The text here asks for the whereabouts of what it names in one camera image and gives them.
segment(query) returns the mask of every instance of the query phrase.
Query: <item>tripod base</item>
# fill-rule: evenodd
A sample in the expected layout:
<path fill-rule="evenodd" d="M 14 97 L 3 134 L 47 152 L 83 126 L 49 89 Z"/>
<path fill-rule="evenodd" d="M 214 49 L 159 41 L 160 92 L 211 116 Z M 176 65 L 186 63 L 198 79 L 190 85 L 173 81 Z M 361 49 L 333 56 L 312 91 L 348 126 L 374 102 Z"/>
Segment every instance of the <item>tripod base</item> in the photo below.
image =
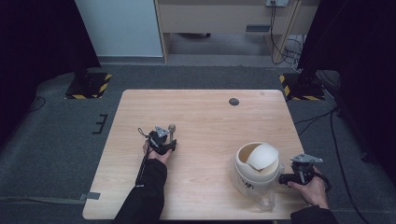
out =
<path fill-rule="evenodd" d="M 285 73 L 279 77 L 288 100 L 324 100 L 324 93 L 319 84 L 310 83 L 303 86 L 299 83 L 298 73 Z"/>
<path fill-rule="evenodd" d="M 111 75 L 107 73 L 89 73 L 91 85 L 84 87 L 75 77 L 65 93 L 66 99 L 101 98 L 105 93 Z"/>

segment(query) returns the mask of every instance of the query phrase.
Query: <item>black sleeve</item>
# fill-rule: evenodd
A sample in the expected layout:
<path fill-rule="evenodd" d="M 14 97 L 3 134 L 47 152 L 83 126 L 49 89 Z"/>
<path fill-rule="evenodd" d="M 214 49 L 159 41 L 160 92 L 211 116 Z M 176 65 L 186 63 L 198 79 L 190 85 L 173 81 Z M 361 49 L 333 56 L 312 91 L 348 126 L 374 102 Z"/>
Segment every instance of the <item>black sleeve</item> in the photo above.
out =
<path fill-rule="evenodd" d="M 162 162 L 147 160 L 140 184 L 131 190 L 113 224 L 158 223 L 163 211 L 166 176 Z"/>
<path fill-rule="evenodd" d="M 338 224 L 332 211 L 318 205 L 291 213 L 290 217 L 292 224 Z"/>

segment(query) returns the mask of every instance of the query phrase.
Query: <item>metal bracket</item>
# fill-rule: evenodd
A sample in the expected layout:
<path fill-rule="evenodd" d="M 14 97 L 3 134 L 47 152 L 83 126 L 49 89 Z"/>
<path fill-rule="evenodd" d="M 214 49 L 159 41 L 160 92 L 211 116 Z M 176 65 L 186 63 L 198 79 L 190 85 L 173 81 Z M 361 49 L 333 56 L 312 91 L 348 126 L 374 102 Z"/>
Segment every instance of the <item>metal bracket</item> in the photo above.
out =
<path fill-rule="evenodd" d="M 169 130 L 163 129 L 159 126 L 155 126 L 155 131 L 157 132 L 157 134 L 160 138 L 169 134 Z"/>
<path fill-rule="evenodd" d="M 292 157 L 291 160 L 297 162 L 323 162 L 323 159 L 316 158 L 305 153 L 301 153 L 300 155 Z"/>
<path fill-rule="evenodd" d="M 107 120 L 107 116 L 108 114 L 104 114 L 104 115 L 99 115 L 100 117 L 104 117 L 102 122 L 96 122 L 96 124 L 100 124 L 100 130 L 99 132 L 92 132 L 93 134 L 99 134 L 102 133 L 103 127 L 105 126 L 106 120 Z"/>

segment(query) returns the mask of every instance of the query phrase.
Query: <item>yellow and black hazard tape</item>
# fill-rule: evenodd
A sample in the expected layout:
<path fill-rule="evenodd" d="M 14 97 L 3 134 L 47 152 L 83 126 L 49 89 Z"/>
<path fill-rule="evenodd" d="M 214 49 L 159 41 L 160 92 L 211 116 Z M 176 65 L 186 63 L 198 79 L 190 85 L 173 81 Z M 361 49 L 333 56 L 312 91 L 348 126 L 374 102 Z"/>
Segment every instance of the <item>yellow and black hazard tape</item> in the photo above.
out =
<path fill-rule="evenodd" d="M 105 79 L 103 80 L 103 83 L 102 83 L 99 91 L 94 94 L 81 94 L 81 93 L 70 94 L 70 95 L 66 95 L 65 99 L 83 100 L 83 99 L 102 98 L 102 96 L 105 93 L 105 90 L 107 88 L 108 82 L 110 81 L 110 78 L 111 78 L 111 75 L 106 74 Z"/>
<path fill-rule="evenodd" d="M 312 96 L 312 95 L 302 95 L 295 96 L 293 92 L 290 90 L 290 86 L 288 85 L 284 76 L 279 77 L 280 82 L 282 83 L 283 90 L 285 90 L 285 95 L 288 100 L 324 100 L 325 98 L 322 96 Z"/>

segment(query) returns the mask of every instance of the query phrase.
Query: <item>white pot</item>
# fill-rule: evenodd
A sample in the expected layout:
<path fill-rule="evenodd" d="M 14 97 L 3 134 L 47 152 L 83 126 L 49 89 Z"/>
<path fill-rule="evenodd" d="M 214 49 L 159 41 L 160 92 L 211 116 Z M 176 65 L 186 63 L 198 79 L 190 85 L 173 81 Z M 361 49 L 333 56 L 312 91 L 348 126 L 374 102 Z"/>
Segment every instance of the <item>white pot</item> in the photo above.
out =
<path fill-rule="evenodd" d="M 267 189 L 279 173 L 278 151 L 267 143 L 253 142 L 235 155 L 235 168 L 246 188 Z"/>

